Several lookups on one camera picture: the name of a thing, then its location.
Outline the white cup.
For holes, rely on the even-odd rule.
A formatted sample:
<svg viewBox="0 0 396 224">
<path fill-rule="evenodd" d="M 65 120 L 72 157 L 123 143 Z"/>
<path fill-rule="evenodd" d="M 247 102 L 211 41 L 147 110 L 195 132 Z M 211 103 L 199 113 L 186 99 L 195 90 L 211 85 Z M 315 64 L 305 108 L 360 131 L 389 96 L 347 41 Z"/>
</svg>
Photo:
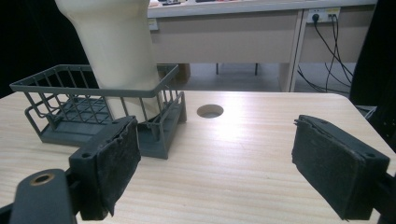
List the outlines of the white cup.
<svg viewBox="0 0 396 224">
<path fill-rule="evenodd" d="M 75 27 L 101 89 L 150 91 L 160 78 L 149 0 L 55 0 Z"/>
</svg>

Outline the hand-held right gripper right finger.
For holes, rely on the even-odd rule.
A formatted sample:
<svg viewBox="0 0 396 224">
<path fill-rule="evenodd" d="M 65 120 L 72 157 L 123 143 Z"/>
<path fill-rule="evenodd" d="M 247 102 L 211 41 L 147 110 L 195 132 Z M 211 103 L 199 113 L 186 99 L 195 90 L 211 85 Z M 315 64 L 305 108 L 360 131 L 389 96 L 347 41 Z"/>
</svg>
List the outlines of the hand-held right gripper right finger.
<svg viewBox="0 0 396 224">
<path fill-rule="evenodd" d="M 301 115 L 292 162 L 341 219 L 390 219 L 389 157 L 327 120 Z"/>
</svg>

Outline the white and grey desk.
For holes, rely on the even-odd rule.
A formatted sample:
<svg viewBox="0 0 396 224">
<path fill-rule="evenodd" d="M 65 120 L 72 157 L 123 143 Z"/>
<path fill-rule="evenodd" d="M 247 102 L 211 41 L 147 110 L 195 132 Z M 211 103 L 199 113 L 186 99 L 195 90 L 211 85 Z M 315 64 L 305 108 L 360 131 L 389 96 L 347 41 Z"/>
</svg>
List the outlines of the white and grey desk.
<svg viewBox="0 0 396 224">
<path fill-rule="evenodd" d="M 328 63 L 327 45 L 336 44 L 341 61 L 354 63 L 377 0 L 191 1 L 155 6 L 148 17 L 158 63 L 278 63 L 279 86 L 293 91 L 299 63 Z M 307 23 L 311 8 L 340 7 L 332 22 Z"/>
</svg>

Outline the white wall socket, black plug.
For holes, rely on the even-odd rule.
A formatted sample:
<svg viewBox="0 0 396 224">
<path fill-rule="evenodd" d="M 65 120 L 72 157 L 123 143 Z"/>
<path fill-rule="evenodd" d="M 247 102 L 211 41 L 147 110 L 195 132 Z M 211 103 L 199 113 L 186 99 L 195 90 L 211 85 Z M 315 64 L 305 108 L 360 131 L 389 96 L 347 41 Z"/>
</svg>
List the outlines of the white wall socket, black plug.
<svg viewBox="0 0 396 224">
<path fill-rule="evenodd" d="M 340 7 L 327 8 L 311 8 L 308 10 L 307 23 L 314 23 L 314 18 L 317 18 L 317 23 L 332 22 L 339 18 Z"/>
</svg>

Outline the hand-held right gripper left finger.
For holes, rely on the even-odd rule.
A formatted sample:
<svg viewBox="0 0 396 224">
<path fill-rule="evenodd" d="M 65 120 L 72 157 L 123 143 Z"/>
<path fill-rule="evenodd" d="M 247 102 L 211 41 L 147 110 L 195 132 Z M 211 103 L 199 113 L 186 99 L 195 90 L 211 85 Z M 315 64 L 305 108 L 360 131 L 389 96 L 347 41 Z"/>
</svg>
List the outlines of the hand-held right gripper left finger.
<svg viewBox="0 0 396 224">
<path fill-rule="evenodd" d="M 107 124 L 69 157 L 71 175 L 80 184 L 83 220 L 114 215 L 116 202 L 141 160 L 135 116 Z"/>
</svg>

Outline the black curtain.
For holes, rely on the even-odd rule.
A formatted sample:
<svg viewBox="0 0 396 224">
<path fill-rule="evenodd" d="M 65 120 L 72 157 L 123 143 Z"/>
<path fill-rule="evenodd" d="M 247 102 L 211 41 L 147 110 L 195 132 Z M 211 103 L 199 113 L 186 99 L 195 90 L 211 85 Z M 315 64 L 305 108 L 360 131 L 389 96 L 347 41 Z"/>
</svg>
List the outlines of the black curtain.
<svg viewBox="0 0 396 224">
<path fill-rule="evenodd" d="M 57 64 L 88 59 L 55 0 L 0 0 L 0 99 L 10 84 Z"/>
<path fill-rule="evenodd" d="M 377 0 L 349 100 L 375 106 L 368 121 L 396 153 L 396 0 Z"/>
</svg>

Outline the grey wire rack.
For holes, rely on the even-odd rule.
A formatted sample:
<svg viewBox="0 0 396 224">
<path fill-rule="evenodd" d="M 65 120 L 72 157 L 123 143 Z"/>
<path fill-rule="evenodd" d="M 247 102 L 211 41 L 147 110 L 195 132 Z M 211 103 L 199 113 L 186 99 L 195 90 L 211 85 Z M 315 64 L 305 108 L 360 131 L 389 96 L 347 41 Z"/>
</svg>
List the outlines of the grey wire rack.
<svg viewBox="0 0 396 224">
<path fill-rule="evenodd" d="M 61 64 L 16 81 L 30 106 L 25 116 L 44 143 L 82 146 L 117 118 L 138 118 L 141 154 L 166 159 L 177 125 L 187 120 L 185 94 L 169 87 L 176 64 L 159 64 L 149 91 L 101 89 L 88 65 Z"/>
</svg>

